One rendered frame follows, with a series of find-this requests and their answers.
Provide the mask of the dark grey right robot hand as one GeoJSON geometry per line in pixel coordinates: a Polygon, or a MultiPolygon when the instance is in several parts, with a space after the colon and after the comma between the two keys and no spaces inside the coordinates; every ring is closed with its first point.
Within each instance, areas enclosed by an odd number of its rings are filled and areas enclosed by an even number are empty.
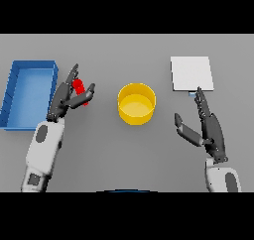
{"type": "Polygon", "coordinates": [[[187,126],[182,117],[175,114],[177,133],[196,147],[204,147],[217,164],[228,161],[225,151],[224,137],[220,123],[214,113],[209,110],[207,100],[200,87],[195,93],[194,102],[197,106],[201,133],[187,126]]]}

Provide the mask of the red beaker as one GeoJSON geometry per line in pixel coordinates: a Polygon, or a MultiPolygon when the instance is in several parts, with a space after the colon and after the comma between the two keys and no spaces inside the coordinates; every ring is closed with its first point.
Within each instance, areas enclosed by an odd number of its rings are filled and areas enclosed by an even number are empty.
{"type": "Polygon", "coordinates": [[[72,99],[72,103],[71,103],[71,107],[72,108],[77,108],[80,105],[87,105],[88,104],[88,100],[87,100],[87,96],[85,93],[85,87],[83,85],[83,81],[81,79],[75,79],[72,82],[72,87],[75,91],[76,97],[74,97],[72,99]]]}

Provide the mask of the pale square measuring scale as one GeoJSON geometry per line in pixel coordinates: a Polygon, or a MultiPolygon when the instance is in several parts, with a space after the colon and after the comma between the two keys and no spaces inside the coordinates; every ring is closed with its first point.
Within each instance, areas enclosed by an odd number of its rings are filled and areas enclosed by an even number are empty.
{"type": "Polygon", "coordinates": [[[171,72],[173,91],[214,90],[208,57],[171,57],[171,72]]]}

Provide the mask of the yellow bowl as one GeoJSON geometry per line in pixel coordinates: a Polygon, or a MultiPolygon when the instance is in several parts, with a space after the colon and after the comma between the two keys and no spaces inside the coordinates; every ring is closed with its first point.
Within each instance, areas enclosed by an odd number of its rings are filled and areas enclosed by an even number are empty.
{"type": "Polygon", "coordinates": [[[144,125],[153,117],[157,98],[154,90],[144,83],[129,83],[117,96],[120,118],[129,125],[144,125]]]}

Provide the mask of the blue tray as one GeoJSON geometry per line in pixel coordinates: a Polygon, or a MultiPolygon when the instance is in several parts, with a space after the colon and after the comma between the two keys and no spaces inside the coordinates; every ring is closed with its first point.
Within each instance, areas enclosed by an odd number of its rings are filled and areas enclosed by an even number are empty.
{"type": "Polygon", "coordinates": [[[0,108],[0,129],[35,131],[46,120],[58,71],[54,60],[13,60],[0,108]]]}

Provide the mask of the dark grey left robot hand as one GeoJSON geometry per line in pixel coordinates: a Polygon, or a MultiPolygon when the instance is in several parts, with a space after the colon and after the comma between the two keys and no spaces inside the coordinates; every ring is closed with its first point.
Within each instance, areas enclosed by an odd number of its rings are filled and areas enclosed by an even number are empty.
{"type": "Polygon", "coordinates": [[[83,103],[89,102],[93,98],[95,84],[92,83],[82,94],[71,97],[73,93],[72,83],[78,76],[78,64],[69,72],[66,81],[62,82],[56,90],[50,109],[47,114],[48,122],[57,123],[60,118],[64,118],[69,109],[75,109],[83,103]]]}

